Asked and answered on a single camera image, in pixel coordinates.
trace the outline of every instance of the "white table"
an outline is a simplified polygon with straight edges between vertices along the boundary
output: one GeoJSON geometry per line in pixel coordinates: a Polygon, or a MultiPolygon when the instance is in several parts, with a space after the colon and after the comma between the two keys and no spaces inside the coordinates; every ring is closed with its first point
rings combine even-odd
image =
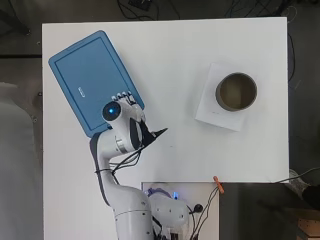
{"type": "Polygon", "coordinates": [[[149,128],[169,128],[137,167],[119,171],[121,183],[210,182],[214,175],[270,182],[288,177],[286,25],[286,18],[45,24],[45,239],[116,239],[89,139],[48,66],[51,56],[104,30],[146,104],[149,128]],[[212,62],[259,69],[260,95],[240,132],[194,119],[212,62]]]}

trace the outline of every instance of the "blue tray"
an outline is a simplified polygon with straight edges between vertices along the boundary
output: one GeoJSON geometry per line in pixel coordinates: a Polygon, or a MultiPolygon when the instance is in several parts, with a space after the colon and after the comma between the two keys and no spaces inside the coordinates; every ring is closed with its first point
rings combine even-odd
{"type": "Polygon", "coordinates": [[[108,129],[102,109],[117,93],[130,91],[144,109],[138,91],[103,31],[54,55],[49,65],[88,137],[108,129]]]}

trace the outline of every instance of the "orange clip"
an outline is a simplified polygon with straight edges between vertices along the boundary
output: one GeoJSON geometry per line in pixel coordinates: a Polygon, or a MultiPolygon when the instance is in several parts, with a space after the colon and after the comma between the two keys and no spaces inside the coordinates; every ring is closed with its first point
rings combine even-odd
{"type": "Polygon", "coordinates": [[[218,177],[217,177],[217,176],[214,176],[214,177],[213,177],[213,180],[216,182],[217,187],[218,187],[220,193],[221,193],[221,194],[224,194],[224,189],[223,189],[221,183],[219,182],[218,177]]]}

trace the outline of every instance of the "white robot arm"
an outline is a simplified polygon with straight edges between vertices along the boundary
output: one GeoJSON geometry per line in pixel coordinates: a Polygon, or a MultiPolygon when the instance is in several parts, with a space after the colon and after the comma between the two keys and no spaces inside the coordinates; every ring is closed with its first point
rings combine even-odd
{"type": "Polygon", "coordinates": [[[113,208],[119,240],[153,240],[148,197],[139,189],[119,185],[110,159],[145,148],[166,129],[150,133],[143,111],[130,93],[118,94],[113,100],[102,113],[113,130],[96,134],[90,141],[100,190],[106,204],[113,208]]]}

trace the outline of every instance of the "gray floor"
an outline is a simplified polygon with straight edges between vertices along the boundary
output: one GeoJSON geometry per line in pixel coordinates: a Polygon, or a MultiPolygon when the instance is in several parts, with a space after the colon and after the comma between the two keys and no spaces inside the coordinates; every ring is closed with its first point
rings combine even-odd
{"type": "MultiPolygon", "coordinates": [[[[176,19],[167,0],[158,0],[160,19],[176,19]]],[[[173,0],[182,19],[221,18],[229,1],[173,0]]],[[[21,21],[32,30],[25,37],[17,33],[0,38],[0,54],[41,54],[41,24],[47,22],[126,21],[115,0],[21,0],[13,1],[21,21]]],[[[288,86],[290,167],[298,173],[320,166],[320,5],[296,5],[298,14],[288,24],[294,41],[296,69],[288,86]]],[[[248,8],[235,16],[244,16],[248,8]]],[[[292,51],[289,45],[289,72],[292,51]]],[[[41,59],[0,59],[0,81],[21,88],[19,105],[37,121],[35,135],[41,164],[41,59]]],[[[304,179],[320,184],[319,172],[304,179]]],[[[281,184],[226,184],[220,204],[220,239],[296,239],[287,223],[277,219],[272,207],[303,207],[301,201],[281,184]]]]}

